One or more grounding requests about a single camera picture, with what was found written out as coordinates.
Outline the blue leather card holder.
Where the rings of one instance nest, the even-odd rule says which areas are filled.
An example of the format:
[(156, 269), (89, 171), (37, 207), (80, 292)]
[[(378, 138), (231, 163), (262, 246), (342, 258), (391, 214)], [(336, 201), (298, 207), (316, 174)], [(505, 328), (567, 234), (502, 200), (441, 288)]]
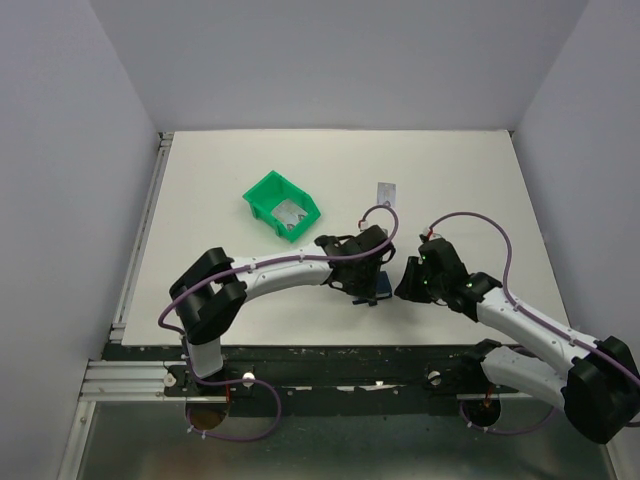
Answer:
[(376, 299), (386, 300), (393, 296), (393, 288), (385, 271), (381, 271), (377, 276)]

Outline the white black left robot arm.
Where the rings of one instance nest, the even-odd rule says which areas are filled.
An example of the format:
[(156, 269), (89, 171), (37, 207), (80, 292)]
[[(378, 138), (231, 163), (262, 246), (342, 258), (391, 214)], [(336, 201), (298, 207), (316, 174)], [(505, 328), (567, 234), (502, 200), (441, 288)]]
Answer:
[(321, 285), (374, 300), (381, 267), (395, 252), (377, 225), (357, 235), (321, 235), (281, 256), (241, 258), (221, 247), (207, 250), (169, 289), (171, 308), (186, 337), (188, 384), (201, 395), (220, 387), (221, 337), (245, 303), (289, 288)]

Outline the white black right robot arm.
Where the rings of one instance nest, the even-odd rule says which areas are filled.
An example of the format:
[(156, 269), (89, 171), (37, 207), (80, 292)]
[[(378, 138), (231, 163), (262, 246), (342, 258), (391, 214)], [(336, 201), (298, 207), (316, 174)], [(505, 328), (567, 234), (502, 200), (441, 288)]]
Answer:
[(443, 304), (525, 349), (517, 353), (494, 341), (477, 345), (459, 370), (467, 389), (480, 392), (494, 384), (526, 393), (563, 411), (579, 433), (598, 444), (608, 443), (634, 419), (639, 371), (622, 340), (598, 340), (563, 325), (519, 302), (499, 280), (468, 272), (449, 241), (421, 240), (396, 296)]

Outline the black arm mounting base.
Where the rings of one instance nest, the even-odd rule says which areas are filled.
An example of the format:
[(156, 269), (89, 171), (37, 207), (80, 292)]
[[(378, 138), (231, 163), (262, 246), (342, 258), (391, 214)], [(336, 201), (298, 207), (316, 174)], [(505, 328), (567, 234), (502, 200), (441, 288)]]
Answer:
[(474, 403), (493, 387), (478, 363), (477, 346), (225, 347), (223, 368), (205, 384), (184, 365), (165, 376), (164, 393), (189, 405), (228, 404), (238, 417), (454, 415), (460, 399)]

